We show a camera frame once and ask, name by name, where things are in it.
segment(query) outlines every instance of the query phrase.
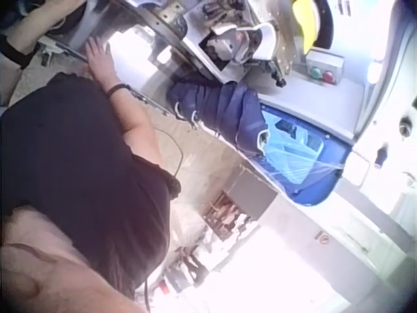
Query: hand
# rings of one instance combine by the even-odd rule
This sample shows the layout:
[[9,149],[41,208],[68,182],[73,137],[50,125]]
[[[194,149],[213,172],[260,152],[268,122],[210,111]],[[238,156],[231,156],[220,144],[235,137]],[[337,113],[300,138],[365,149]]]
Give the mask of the hand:
[[119,77],[117,77],[108,43],[106,49],[104,49],[104,42],[100,38],[90,38],[85,49],[87,50],[91,74],[100,83],[104,91],[109,91],[114,85],[121,82]]

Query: blue plastic cover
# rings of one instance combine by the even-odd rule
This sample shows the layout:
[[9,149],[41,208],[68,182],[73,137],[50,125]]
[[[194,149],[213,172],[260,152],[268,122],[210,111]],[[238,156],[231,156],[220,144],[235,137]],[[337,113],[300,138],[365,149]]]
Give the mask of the blue plastic cover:
[[263,105],[270,139],[265,158],[251,163],[300,205],[317,205],[333,191],[352,146],[297,117]]

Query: tiled floor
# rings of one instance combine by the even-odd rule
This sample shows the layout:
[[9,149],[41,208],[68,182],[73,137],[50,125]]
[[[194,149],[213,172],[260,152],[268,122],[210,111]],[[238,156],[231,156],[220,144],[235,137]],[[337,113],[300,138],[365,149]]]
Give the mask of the tiled floor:
[[[35,57],[24,72],[12,102],[45,85],[57,72],[80,72],[82,64],[69,57],[55,56],[48,68],[40,66],[40,58]],[[222,188],[241,158],[232,149],[207,134],[203,130],[192,130],[189,124],[174,117],[163,116],[148,107],[155,127],[172,135],[184,152],[184,159],[178,173],[182,192],[172,203],[171,249],[180,245],[191,245],[204,227],[200,214],[205,210]],[[171,138],[158,132],[164,167],[174,173],[180,162],[180,152]]]

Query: skin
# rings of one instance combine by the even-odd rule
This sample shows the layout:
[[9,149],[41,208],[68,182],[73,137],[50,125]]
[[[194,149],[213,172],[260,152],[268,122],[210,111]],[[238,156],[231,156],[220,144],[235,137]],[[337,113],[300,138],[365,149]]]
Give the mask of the skin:
[[[99,38],[90,38],[86,45],[89,68],[94,79],[108,92],[122,81],[117,76],[109,45],[104,48]],[[143,103],[127,89],[119,89],[110,98],[124,129],[124,142],[132,153],[154,164],[161,165],[162,157],[155,129],[143,109]]]
[[[28,54],[55,23],[76,10],[85,0],[48,0],[8,33],[8,42]],[[110,48],[99,38],[86,46],[89,70],[104,91],[121,83]],[[21,78],[19,65],[0,57],[2,106]],[[161,164],[162,158],[151,120],[142,103],[126,89],[110,98],[124,129],[124,141],[133,154]],[[1,236],[2,296],[28,313],[141,313],[144,310],[114,290],[94,272],[48,218],[32,207],[15,208],[3,221]]]

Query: sign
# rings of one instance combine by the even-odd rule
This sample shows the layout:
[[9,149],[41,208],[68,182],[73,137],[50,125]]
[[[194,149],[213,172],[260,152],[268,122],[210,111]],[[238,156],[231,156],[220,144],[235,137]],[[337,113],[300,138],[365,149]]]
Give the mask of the sign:
[[318,234],[314,237],[322,245],[327,245],[330,242],[330,237],[323,230],[319,231]]

